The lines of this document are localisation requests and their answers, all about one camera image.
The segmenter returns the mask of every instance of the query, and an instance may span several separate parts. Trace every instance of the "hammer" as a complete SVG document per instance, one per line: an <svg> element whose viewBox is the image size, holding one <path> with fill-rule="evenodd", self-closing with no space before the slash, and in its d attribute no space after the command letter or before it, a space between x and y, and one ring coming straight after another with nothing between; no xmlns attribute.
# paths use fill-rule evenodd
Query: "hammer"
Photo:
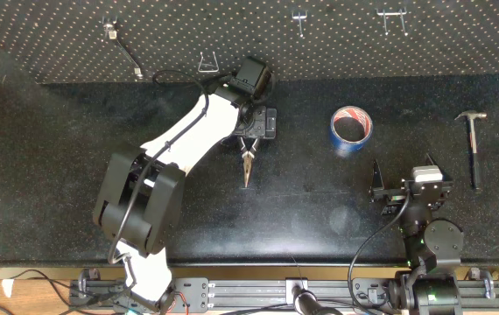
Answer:
<svg viewBox="0 0 499 315"><path fill-rule="evenodd" d="M456 119L465 116L469 121L469 142L471 144L471 177L474 189L481 191L481 175L479 173L479 161L477 160L477 141L475 140L474 119L487 118L487 113L477 113L474 110L467 110L459 114Z"/></svg>

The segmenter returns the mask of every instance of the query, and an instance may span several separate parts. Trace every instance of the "pegboard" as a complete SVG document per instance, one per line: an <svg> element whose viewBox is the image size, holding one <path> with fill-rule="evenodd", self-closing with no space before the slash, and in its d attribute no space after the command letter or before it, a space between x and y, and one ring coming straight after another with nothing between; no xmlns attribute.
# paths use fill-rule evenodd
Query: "pegboard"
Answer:
<svg viewBox="0 0 499 315"><path fill-rule="evenodd" d="M376 9L406 10L407 36L399 16L386 35ZM252 55L281 80L499 73L497 0L0 0L0 46L38 83L139 81L104 39L102 18L115 17L141 81L159 69L209 76L201 52L221 73Z"/></svg>

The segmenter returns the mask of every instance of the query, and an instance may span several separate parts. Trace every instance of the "hammer handle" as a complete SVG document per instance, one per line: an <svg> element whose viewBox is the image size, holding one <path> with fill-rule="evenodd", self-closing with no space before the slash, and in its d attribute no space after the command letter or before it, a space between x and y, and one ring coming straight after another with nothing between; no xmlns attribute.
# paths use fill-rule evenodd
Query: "hammer handle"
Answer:
<svg viewBox="0 0 499 315"><path fill-rule="evenodd" d="M481 190L481 172L479 171L479 160L477 159L477 153L472 153L471 155L471 174L474 189L476 191Z"/></svg>

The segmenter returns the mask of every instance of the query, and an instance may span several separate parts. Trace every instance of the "hammer head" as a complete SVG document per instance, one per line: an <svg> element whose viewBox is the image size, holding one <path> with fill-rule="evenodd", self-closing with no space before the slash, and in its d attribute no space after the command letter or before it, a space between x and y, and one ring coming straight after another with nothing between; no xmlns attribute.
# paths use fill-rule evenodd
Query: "hammer head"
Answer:
<svg viewBox="0 0 499 315"><path fill-rule="evenodd" d="M475 118L487 118L487 113L477 113L474 110L466 110L465 112L459 114L455 119L465 116L468 120L474 120Z"/></svg>

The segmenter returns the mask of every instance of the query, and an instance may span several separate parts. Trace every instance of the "blue tape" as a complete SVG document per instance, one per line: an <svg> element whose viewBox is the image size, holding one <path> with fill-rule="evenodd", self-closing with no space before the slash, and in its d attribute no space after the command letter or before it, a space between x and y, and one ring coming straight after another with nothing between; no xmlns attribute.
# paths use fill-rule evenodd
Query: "blue tape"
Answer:
<svg viewBox="0 0 499 315"><path fill-rule="evenodd" d="M335 122L343 117L353 118L362 125L364 128L363 139L359 141L348 141L343 139L341 135L335 131ZM331 116L329 138L337 150L358 151L370 139L373 127L372 119L370 119L370 116L364 110L354 106L346 106L344 108L337 109L335 114Z"/></svg>

